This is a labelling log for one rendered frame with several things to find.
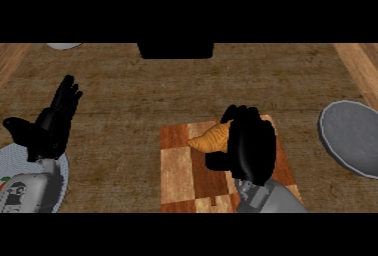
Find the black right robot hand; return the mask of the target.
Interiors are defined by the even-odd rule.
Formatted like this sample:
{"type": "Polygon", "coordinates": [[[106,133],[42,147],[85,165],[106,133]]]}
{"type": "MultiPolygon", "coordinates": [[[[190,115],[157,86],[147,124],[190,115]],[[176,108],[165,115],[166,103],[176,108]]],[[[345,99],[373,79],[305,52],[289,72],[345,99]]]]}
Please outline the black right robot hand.
{"type": "Polygon", "coordinates": [[[277,134],[272,122],[263,120],[259,109],[231,105],[221,123],[231,122],[228,151],[206,154],[206,166],[213,171],[231,171],[232,178],[263,186],[272,177],[277,161],[277,134]]]}

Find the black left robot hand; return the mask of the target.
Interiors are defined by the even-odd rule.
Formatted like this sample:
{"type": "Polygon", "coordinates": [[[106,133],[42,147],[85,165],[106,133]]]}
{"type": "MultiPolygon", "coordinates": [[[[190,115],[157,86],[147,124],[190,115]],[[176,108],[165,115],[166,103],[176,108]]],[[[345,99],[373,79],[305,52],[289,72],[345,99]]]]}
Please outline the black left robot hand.
{"type": "Polygon", "coordinates": [[[27,148],[29,162],[58,159],[66,152],[72,131],[72,121],[83,92],[74,83],[74,76],[67,75],[58,87],[52,104],[43,109],[36,122],[10,117],[4,126],[11,132],[14,142],[27,148]]]}

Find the golden brown croissant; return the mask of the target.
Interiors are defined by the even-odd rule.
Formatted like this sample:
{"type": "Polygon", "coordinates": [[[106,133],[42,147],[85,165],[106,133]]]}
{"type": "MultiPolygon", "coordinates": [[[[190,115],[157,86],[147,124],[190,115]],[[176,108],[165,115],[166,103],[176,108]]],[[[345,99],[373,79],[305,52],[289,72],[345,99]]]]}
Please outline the golden brown croissant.
{"type": "Polygon", "coordinates": [[[188,125],[188,145],[204,153],[228,151],[228,139],[231,123],[216,121],[200,122],[188,125]]]}

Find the checkered wooden cutting board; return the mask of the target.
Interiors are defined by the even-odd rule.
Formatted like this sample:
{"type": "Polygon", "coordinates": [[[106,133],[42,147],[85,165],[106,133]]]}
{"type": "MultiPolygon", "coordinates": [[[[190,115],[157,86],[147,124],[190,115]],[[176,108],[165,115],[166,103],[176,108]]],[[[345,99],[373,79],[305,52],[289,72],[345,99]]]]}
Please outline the checkered wooden cutting board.
{"type": "MultiPolygon", "coordinates": [[[[272,117],[262,116],[272,122],[272,117]]],[[[190,124],[166,126],[160,131],[162,211],[165,213],[237,212],[240,194],[231,171],[206,166],[206,154],[188,145],[190,124]]],[[[280,182],[302,202],[297,183],[277,133],[277,161],[271,179],[280,182]]]]}

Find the grey pan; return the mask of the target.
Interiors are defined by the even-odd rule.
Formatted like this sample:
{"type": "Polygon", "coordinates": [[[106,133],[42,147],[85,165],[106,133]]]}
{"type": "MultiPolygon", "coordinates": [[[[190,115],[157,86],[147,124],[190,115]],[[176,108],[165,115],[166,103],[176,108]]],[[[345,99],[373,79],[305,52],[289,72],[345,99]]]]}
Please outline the grey pan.
{"type": "Polygon", "coordinates": [[[333,102],[320,115],[318,133],[339,164],[378,180],[378,111],[361,102],[333,102]]]}

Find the white round dish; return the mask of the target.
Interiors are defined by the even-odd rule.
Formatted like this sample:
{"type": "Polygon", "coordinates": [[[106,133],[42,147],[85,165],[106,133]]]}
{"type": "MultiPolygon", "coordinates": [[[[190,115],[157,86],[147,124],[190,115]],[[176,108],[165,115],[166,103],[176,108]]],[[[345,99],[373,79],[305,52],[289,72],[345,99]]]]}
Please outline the white round dish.
{"type": "Polygon", "coordinates": [[[48,43],[48,46],[57,50],[69,50],[79,47],[82,43],[48,43]]]}

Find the black box appliance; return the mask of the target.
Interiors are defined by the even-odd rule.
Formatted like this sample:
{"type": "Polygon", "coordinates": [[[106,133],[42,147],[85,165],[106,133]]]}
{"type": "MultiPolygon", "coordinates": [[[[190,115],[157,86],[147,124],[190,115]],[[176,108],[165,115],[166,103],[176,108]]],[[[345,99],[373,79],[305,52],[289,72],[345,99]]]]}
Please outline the black box appliance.
{"type": "Polygon", "coordinates": [[[213,43],[138,44],[144,59],[207,59],[213,57],[213,43]]]}

